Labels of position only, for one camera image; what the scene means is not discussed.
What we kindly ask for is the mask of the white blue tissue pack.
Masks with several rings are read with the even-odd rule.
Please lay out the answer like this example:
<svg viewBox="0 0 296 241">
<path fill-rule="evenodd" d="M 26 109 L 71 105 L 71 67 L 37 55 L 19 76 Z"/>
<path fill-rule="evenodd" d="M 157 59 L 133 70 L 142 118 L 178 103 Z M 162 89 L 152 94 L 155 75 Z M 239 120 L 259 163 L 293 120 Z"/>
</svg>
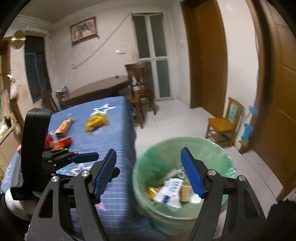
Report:
<svg viewBox="0 0 296 241">
<path fill-rule="evenodd" d="M 153 200 L 173 208 L 181 208 L 180 189 L 182 185 L 183 180 L 179 178 L 166 180 L 162 189 Z"/>
</svg>

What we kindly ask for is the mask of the white plastic lid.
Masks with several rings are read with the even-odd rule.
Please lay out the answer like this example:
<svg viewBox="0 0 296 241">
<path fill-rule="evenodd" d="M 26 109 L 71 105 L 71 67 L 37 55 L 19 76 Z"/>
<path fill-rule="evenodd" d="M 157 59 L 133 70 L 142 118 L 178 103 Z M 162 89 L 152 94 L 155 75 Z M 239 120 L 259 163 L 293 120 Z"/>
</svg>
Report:
<svg viewBox="0 0 296 241">
<path fill-rule="evenodd" d="M 197 194 L 192 194 L 189 200 L 191 204 L 197 204 L 197 203 L 200 203 L 201 201 L 202 201 L 201 197 Z"/>
</svg>

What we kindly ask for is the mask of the yellow wrapper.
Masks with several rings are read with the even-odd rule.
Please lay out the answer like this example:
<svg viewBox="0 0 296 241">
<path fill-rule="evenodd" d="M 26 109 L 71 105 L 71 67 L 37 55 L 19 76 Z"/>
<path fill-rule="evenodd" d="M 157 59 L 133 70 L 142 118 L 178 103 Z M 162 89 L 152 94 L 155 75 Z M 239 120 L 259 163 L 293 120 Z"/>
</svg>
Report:
<svg viewBox="0 0 296 241">
<path fill-rule="evenodd" d="M 162 187 L 158 187 L 158 188 L 149 187 L 147 189 L 147 194 L 150 197 L 150 199 L 153 200 L 157 196 L 157 194 L 160 192 L 161 189 Z"/>
</svg>

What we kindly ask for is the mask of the green lined trash bin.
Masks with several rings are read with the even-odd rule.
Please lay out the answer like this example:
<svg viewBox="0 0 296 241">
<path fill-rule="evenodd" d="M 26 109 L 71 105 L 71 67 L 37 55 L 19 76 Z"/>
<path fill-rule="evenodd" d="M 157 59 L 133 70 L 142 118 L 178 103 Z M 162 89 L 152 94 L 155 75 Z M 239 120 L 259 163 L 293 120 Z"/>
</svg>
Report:
<svg viewBox="0 0 296 241">
<path fill-rule="evenodd" d="M 135 198 L 153 227 L 169 236 L 191 230 L 203 202 L 181 201 L 180 208 L 154 201 L 149 188 L 160 189 L 170 178 L 178 178 L 184 185 L 189 180 L 181 163 L 181 150 L 187 147 L 193 157 L 220 175 L 236 178 L 233 161 L 217 144 L 198 137 L 177 137 L 159 142 L 148 148 L 136 161 L 132 173 Z"/>
</svg>

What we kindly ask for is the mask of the red cigarette box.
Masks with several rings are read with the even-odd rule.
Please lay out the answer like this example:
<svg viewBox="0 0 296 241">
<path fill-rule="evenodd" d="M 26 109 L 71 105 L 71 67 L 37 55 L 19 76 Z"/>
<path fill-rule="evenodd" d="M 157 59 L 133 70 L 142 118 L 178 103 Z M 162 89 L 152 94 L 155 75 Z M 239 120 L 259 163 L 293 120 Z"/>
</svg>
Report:
<svg viewBox="0 0 296 241">
<path fill-rule="evenodd" d="M 61 138 L 59 140 L 49 142 L 49 147 L 52 150 L 60 150 L 60 149 L 69 148 L 71 144 L 72 144 L 71 138 Z"/>
</svg>

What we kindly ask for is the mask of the red round ball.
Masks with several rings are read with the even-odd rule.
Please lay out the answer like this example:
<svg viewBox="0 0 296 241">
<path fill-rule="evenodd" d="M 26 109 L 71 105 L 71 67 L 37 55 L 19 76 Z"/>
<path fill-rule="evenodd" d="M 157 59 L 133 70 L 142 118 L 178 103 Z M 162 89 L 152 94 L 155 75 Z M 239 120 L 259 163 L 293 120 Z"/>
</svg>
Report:
<svg viewBox="0 0 296 241">
<path fill-rule="evenodd" d="M 51 150 L 53 149 L 53 138 L 52 135 L 50 133 L 47 134 L 46 139 L 45 139 L 45 150 Z"/>
</svg>

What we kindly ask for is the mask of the orange upright box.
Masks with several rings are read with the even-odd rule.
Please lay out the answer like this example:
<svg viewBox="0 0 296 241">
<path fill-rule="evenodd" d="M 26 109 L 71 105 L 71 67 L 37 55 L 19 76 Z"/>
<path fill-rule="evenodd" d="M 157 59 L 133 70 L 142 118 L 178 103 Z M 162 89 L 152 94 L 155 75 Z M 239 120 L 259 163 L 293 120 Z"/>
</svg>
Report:
<svg viewBox="0 0 296 241">
<path fill-rule="evenodd" d="M 66 137 L 73 122 L 74 122 L 73 118 L 68 118 L 68 119 L 64 120 L 54 132 L 55 135 L 57 136 L 57 138 Z"/>
</svg>

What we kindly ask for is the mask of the blue star tablecloth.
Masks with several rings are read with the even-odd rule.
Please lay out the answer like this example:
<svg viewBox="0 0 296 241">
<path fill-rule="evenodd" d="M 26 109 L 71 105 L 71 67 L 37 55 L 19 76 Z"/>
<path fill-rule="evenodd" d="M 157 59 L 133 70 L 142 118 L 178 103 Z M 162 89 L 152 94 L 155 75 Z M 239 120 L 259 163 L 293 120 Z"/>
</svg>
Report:
<svg viewBox="0 0 296 241">
<path fill-rule="evenodd" d="M 105 112 L 109 124 L 93 132 L 84 129 L 93 113 Z M 132 170 L 136 163 L 133 108 L 125 97 L 110 97 L 76 105 L 53 114 L 49 132 L 53 132 L 67 118 L 73 118 L 68 136 L 73 143 L 70 151 L 79 154 L 97 152 L 100 160 L 109 149 L 117 154 L 116 166 L 120 174 L 108 185 L 96 205 L 99 218 L 111 240 L 170 240 L 156 230 L 151 220 L 137 210 L 132 188 Z"/>
</svg>

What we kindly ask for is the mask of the yellow plastic snack bag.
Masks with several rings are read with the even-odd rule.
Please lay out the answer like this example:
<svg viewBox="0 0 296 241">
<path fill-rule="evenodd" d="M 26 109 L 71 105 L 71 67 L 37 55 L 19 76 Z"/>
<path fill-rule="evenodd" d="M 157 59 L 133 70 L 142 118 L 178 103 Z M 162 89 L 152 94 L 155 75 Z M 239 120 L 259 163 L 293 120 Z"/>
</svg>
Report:
<svg viewBox="0 0 296 241">
<path fill-rule="evenodd" d="M 86 132 L 93 132 L 96 129 L 107 126 L 109 124 L 107 115 L 104 113 L 97 113 L 92 115 L 84 126 Z"/>
</svg>

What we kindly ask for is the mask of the small yellow wooden chair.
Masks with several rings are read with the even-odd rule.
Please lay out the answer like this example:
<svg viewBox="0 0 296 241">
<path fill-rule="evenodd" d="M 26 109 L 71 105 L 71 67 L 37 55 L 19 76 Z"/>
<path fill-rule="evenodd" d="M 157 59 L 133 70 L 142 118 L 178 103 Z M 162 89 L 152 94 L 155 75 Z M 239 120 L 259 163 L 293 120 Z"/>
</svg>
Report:
<svg viewBox="0 0 296 241">
<path fill-rule="evenodd" d="M 227 142 L 231 147 L 234 144 L 236 129 L 244 111 L 244 106 L 237 100 L 229 97 L 226 115 L 219 118 L 209 118 L 205 139 L 218 144 Z"/>
</svg>

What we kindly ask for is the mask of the left dark wooden chair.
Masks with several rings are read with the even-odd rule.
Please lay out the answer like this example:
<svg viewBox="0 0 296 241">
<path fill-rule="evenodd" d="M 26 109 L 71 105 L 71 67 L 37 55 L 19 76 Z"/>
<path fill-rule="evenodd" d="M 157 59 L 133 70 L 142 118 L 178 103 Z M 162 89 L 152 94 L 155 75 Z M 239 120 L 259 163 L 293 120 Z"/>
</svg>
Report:
<svg viewBox="0 0 296 241">
<path fill-rule="evenodd" d="M 57 113 L 59 109 L 53 100 L 51 91 L 46 91 L 41 95 L 42 101 L 44 102 L 46 108 L 48 108 L 51 112 Z"/>
</svg>

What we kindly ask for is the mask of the dark wooden chair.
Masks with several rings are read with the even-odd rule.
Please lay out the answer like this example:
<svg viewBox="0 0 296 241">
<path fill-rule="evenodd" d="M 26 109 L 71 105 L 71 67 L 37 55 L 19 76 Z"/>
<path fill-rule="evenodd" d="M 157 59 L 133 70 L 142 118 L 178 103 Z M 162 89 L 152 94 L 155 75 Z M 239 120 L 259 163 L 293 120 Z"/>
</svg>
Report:
<svg viewBox="0 0 296 241">
<path fill-rule="evenodd" d="M 46 108 L 48 108 L 51 112 L 57 113 L 59 109 L 53 100 L 51 91 L 46 91 L 41 95 L 42 101 L 44 102 Z"/>
<path fill-rule="evenodd" d="M 150 89 L 148 85 L 146 62 L 141 61 L 138 63 L 126 64 L 125 68 L 128 73 L 128 79 L 132 81 L 130 85 L 132 96 L 138 95 L 139 99 L 148 98 L 149 105 L 152 108 L 154 115 L 156 115 L 154 91 Z"/>
</svg>

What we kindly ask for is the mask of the dark wooden dining table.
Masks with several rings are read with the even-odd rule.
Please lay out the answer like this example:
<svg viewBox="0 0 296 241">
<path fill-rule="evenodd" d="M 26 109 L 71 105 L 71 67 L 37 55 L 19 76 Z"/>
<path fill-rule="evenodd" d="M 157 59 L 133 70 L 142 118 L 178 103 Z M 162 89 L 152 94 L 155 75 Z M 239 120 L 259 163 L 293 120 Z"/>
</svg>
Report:
<svg viewBox="0 0 296 241">
<path fill-rule="evenodd" d="M 123 75 L 86 84 L 63 96 L 59 101 L 60 108 L 64 110 L 86 102 L 118 96 L 122 89 L 131 85 L 131 82 L 128 76 Z"/>
</svg>

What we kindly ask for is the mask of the brown entrance door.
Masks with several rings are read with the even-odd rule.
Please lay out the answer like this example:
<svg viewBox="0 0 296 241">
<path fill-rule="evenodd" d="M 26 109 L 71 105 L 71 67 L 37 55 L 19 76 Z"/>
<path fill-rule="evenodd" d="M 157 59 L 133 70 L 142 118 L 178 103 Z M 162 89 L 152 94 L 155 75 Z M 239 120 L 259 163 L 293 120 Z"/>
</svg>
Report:
<svg viewBox="0 0 296 241">
<path fill-rule="evenodd" d="M 274 6 L 258 4 L 267 67 L 253 149 L 280 181 L 280 201 L 295 188 L 295 36 Z"/>
</svg>

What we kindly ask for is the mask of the dark window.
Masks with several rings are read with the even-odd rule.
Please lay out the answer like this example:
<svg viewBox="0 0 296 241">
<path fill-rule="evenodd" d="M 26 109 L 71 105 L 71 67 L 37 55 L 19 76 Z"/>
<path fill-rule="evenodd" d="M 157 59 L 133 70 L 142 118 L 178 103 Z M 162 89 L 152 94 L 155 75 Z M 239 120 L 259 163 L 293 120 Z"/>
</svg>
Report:
<svg viewBox="0 0 296 241">
<path fill-rule="evenodd" d="M 45 92 L 52 90 L 43 37 L 26 35 L 25 67 L 32 101 L 36 102 L 42 98 Z"/>
</svg>

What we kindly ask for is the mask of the brown wooden door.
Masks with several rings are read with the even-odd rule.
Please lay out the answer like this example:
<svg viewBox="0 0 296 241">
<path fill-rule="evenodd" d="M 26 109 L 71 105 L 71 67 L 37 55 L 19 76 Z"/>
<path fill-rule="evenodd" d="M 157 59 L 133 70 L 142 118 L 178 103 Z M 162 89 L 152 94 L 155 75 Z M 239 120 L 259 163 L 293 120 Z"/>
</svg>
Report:
<svg viewBox="0 0 296 241">
<path fill-rule="evenodd" d="M 190 62 L 190 107 L 214 117 L 224 111 L 227 46 L 217 1 L 182 1 Z"/>
</svg>

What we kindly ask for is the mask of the white glass double door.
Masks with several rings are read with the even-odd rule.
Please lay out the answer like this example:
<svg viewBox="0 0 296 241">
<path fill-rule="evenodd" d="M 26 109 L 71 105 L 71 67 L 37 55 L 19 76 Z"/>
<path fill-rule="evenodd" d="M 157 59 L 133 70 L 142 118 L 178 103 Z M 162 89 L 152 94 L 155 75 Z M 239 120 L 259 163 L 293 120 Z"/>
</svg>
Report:
<svg viewBox="0 0 296 241">
<path fill-rule="evenodd" d="M 169 58 L 162 13 L 133 14 L 138 59 L 146 63 L 147 82 L 154 98 L 171 97 Z"/>
</svg>

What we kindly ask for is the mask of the round brass wall clock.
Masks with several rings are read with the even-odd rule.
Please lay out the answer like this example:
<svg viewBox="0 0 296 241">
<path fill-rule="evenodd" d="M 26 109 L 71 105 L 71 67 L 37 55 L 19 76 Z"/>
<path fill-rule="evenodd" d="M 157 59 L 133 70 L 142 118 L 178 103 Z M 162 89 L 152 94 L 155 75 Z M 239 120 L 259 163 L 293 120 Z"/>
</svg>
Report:
<svg viewBox="0 0 296 241">
<path fill-rule="evenodd" d="M 26 41 L 26 35 L 22 30 L 17 30 L 10 39 L 10 45 L 13 49 L 18 50 L 22 48 Z"/>
</svg>

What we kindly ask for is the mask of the framed wall picture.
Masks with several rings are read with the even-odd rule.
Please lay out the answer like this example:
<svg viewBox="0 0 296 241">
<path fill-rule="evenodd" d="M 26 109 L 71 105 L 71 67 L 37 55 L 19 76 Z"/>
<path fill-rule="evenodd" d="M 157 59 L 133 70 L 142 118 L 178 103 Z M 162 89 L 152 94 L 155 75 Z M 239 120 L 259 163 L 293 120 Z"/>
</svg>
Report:
<svg viewBox="0 0 296 241">
<path fill-rule="evenodd" d="M 80 21 L 70 27 L 71 43 L 73 46 L 99 37 L 96 27 L 96 17 L 93 16 L 86 20 Z"/>
</svg>

